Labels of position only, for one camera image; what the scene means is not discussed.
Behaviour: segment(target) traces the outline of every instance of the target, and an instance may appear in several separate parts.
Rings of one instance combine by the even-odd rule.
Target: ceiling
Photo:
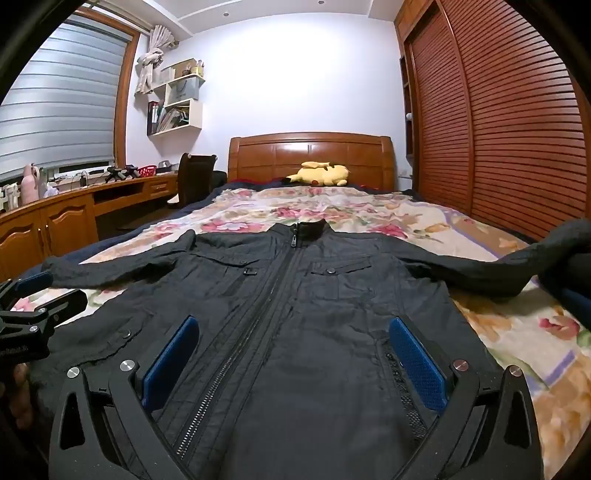
[[[270,15],[331,12],[393,21],[402,0],[100,0],[148,24],[161,24],[175,38],[250,18]]]

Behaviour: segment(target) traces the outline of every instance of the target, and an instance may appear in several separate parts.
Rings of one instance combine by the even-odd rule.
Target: window blind
[[[115,103],[130,40],[79,15],[52,33],[0,105],[0,181],[28,163],[114,162]]]

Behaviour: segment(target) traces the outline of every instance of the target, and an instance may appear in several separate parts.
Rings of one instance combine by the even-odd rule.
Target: headboard
[[[302,162],[347,167],[349,183],[395,190],[396,166],[390,137],[301,132],[235,137],[230,141],[228,180],[266,182],[296,173]]]

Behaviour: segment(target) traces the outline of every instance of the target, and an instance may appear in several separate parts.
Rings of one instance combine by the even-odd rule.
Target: black jacket
[[[264,233],[188,231],[100,264],[51,258],[44,268],[57,287],[134,282],[56,330],[51,355],[32,368],[40,407],[54,413],[70,367],[111,371],[192,315],[199,347],[154,417],[196,478],[391,479],[434,414],[390,361],[389,321],[406,314],[449,358],[497,370],[446,283],[514,296],[586,244],[591,222],[576,220],[526,249],[479,262],[381,234],[334,232],[322,221]],[[141,475],[116,418],[111,426]]]

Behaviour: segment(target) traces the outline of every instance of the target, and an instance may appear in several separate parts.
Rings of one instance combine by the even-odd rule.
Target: hand
[[[8,403],[10,412],[17,420],[17,427],[20,430],[27,430],[33,423],[33,407],[31,406],[28,373],[27,364],[19,364],[14,367],[13,375],[17,387],[9,396]],[[0,398],[4,395],[5,390],[4,384],[0,382]]]

